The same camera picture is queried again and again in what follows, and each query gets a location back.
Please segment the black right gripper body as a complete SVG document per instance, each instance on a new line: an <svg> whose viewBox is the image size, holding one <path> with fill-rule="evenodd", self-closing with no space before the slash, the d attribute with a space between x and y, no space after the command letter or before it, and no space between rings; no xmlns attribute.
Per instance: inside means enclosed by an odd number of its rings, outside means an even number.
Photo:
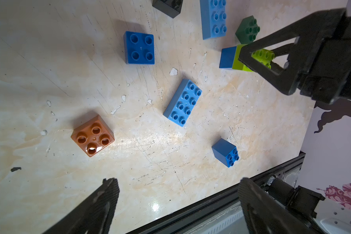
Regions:
<svg viewBox="0 0 351 234"><path fill-rule="evenodd" d="M351 99L351 16L344 9L318 11L296 21L297 69L292 90L327 104Z"/></svg>

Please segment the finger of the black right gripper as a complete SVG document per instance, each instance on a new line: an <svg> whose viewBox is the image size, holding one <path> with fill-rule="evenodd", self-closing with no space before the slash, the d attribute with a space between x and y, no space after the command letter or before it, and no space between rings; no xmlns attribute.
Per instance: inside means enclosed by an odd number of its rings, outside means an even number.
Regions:
<svg viewBox="0 0 351 234"><path fill-rule="evenodd" d="M282 94L292 95L300 83L300 74L310 70L316 57L314 44L319 32L318 20L318 13L308 15L267 37L244 46L239 60ZM276 55L281 53L288 55L287 66L281 67L273 62L271 68L268 68L252 57L252 53L259 49L290 39L295 39L296 42L273 50Z"/></svg>

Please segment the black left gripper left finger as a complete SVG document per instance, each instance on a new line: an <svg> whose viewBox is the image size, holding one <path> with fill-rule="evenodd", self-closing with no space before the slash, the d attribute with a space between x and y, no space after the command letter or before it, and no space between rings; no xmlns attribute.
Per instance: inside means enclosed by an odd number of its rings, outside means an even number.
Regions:
<svg viewBox="0 0 351 234"><path fill-rule="evenodd" d="M88 198L46 234L108 234L120 194L116 178L104 179Z"/></svg>

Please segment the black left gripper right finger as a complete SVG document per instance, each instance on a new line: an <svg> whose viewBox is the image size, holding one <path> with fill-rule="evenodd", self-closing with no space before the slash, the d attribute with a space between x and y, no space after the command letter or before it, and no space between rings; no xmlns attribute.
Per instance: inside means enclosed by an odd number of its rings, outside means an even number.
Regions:
<svg viewBox="0 0 351 234"><path fill-rule="evenodd" d="M245 221L251 234L323 234L315 211L323 195L274 178L267 190L249 178L238 187Z"/></svg>

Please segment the lime green lego brick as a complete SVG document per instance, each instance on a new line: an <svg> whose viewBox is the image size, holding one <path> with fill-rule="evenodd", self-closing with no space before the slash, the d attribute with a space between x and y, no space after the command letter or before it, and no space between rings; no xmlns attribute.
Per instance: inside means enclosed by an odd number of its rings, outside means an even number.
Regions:
<svg viewBox="0 0 351 234"><path fill-rule="evenodd" d="M240 55L242 47L244 47L244 46L245 46L245 44L238 45L236 47L236 52L235 52L235 57L233 60L232 69L253 72L250 68L248 68L246 65L244 65L242 62L239 61L239 55ZM254 51L252 53L252 57L255 60L259 61L260 63L264 64L269 69L271 69L271 62L275 58L275 54L271 50L260 49L260 50Z"/></svg>

